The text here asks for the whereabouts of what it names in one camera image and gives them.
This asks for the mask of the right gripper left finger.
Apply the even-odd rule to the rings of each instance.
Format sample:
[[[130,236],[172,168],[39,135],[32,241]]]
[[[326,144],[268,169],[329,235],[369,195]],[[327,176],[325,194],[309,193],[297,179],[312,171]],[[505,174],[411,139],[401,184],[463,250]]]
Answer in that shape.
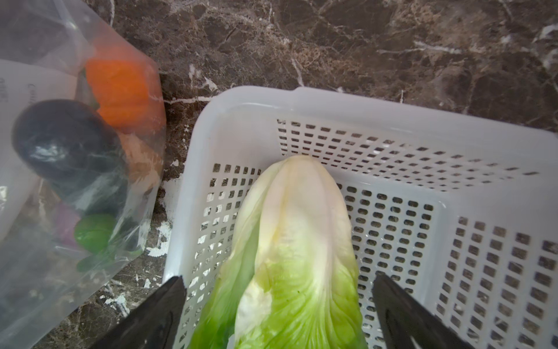
[[[171,277],[92,347],[172,348],[186,293],[183,278]]]

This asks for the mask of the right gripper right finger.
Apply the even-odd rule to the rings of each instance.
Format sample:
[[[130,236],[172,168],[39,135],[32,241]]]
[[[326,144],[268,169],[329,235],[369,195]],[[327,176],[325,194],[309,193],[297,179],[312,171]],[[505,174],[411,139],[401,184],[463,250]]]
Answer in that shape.
[[[387,275],[373,282],[373,302],[387,348],[471,348]]]

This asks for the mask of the green toy pepper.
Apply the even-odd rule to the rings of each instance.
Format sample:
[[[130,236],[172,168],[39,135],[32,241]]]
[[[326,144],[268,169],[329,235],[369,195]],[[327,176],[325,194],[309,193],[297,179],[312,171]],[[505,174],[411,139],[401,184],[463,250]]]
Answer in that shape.
[[[131,218],[118,220],[109,214],[83,217],[74,228],[74,239],[90,255],[77,263],[76,270],[106,270],[139,257],[143,253],[140,237],[140,224]]]

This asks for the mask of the green white toy cabbage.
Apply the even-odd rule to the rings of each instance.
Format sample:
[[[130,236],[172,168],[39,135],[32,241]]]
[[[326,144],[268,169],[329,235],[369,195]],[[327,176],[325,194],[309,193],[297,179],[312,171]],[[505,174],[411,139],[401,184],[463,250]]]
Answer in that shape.
[[[238,213],[191,348],[365,348],[352,226],[325,167],[279,161]]]

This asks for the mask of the purple toy onion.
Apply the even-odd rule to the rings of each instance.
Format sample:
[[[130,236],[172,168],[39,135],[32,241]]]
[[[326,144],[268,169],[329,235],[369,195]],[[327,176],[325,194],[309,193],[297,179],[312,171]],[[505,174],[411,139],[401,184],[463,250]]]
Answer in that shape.
[[[81,220],[81,215],[72,207],[61,202],[55,208],[54,219],[55,234],[59,242],[66,246],[77,247],[74,231]]]

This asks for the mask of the brown toy potato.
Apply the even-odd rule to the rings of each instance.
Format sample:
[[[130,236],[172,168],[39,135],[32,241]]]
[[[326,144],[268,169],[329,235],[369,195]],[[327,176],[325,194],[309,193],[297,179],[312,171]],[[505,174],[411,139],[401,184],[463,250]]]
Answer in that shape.
[[[136,135],[118,132],[118,136],[126,154],[132,191],[143,194],[157,190],[163,168],[161,156]]]

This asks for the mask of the dark purple toy eggplant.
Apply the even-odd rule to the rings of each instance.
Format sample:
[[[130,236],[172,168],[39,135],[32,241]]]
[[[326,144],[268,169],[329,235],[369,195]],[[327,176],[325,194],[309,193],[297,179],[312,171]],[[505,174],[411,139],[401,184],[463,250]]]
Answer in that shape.
[[[88,105],[45,100],[25,109],[12,128],[23,162],[76,211],[120,215],[128,165],[118,132]]]

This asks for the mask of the clear zip top bag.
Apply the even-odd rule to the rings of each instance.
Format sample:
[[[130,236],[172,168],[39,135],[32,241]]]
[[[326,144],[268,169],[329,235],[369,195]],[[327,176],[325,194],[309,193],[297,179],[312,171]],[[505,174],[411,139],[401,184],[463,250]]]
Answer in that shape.
[[[1,3],[1,347],[143,253],[166,121],[157,64],[83,1]]]

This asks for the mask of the orange toy tomato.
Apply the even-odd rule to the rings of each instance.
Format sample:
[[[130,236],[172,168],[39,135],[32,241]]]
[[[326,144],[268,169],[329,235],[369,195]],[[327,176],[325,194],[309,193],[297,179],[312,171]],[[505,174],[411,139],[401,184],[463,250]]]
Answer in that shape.
[[[166,126],[158,68],[132,47],[104,44],[85,63],[97,112],[123,132],[154,134]]]

